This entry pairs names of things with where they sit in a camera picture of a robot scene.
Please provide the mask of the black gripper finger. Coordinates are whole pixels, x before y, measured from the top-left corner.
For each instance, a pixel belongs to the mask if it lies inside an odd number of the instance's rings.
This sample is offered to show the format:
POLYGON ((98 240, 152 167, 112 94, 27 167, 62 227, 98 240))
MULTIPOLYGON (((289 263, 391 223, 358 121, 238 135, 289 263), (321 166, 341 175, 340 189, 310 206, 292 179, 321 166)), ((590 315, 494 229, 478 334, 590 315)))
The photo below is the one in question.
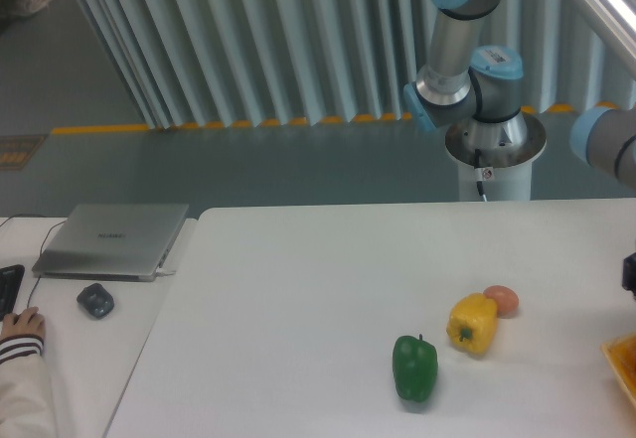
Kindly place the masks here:
POLYGON ((632 253, 623 259, 622 263, 622 287, 636 298, 636 253, 632 253))

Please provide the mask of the person's hand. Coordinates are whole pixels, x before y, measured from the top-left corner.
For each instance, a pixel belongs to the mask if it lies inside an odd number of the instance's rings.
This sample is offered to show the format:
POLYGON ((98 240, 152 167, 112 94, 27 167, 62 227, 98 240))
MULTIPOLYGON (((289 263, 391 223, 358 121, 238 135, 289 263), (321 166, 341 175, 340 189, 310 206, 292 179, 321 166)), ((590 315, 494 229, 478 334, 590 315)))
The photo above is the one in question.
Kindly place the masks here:
POLYGON ((38 307, 20 314, 6 314, 1 328, 1 359, 18 355, 40 355, 46 338, 46 321, 38 307))

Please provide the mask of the white striped sleeve forearm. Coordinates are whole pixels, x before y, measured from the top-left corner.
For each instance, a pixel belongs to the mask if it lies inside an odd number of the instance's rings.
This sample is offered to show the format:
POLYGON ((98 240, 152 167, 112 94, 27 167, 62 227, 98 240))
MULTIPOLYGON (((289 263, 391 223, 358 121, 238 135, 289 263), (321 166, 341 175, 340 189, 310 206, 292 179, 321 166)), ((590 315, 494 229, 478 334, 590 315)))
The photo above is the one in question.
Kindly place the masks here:
POLYGON ((44 341, 18 335, 1 341, 1 436, 57 437, 44 341))

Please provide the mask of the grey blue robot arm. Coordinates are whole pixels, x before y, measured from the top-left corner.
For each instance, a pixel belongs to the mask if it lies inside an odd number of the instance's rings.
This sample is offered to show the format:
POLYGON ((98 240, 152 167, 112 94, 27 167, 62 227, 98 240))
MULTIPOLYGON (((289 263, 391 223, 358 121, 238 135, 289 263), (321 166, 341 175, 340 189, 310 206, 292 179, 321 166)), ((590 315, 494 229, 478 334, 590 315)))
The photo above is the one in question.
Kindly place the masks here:
MULTIPOLYGON (((523 61, 514 50, 481 45, 486 18, 501 0, 431 0, 430 50, 403 89, 426 131, 445 129, 463 201, 526 201, 546 129, 522 110, 523 61)), ((592 30, 628 66, 635 63, 635 0, 571 0, 592 30)))

